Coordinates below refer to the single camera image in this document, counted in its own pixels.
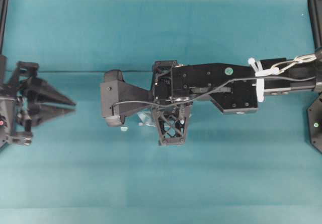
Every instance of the teal backdrop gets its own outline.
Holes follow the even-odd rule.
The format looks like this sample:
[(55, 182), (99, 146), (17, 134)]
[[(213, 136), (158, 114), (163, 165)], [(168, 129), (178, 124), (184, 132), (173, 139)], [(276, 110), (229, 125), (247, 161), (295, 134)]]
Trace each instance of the teal backdrop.
[[(9, 68), (38, 62), (77, 111), (34, 128), (31, 146), (0, 150), (0, 223), (319, 223), (322, 155), (305, 113), (315, 93), (267, 97), (249, 115), (196, 102), (186, 144), (159, 147), (137, 116), (126, 132), (105, 125), (103, 73), (91, 72), (311, 53), (306, 3), (10, 0)], [(150, 72), (124, 77), (150, 86)]]

